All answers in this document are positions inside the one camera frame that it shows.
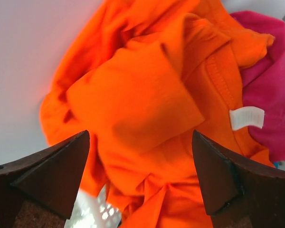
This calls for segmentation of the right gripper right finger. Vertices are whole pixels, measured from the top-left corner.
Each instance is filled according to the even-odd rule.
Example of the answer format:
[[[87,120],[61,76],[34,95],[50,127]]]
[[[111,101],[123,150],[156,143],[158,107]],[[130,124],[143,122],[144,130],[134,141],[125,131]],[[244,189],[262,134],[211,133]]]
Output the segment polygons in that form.
[[[193,159],[215,228],[285,228],[285,171],[237,154],[198,131]]]

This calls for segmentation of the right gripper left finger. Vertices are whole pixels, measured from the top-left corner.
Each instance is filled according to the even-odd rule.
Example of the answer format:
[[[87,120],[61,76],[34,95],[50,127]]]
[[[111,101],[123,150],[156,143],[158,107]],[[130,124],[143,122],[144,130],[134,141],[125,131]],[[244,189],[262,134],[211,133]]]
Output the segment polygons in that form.
[[[62,228],[71,218],[90,146],[82,131],[0,165],[0,228]]]

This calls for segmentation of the orange t shirt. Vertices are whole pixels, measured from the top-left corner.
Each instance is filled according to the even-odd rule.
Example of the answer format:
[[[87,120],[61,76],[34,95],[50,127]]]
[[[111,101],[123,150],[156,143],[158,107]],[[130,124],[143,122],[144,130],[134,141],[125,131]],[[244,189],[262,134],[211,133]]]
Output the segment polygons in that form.
[[[88,130],[80,187],[122,213],[124,228],[210,228],[192,156],[197,130],[269,165],[247,128],[240,71],[273,36],[246,29],[219,0],[107,0],[68,50],[40,118],[49,144]]]

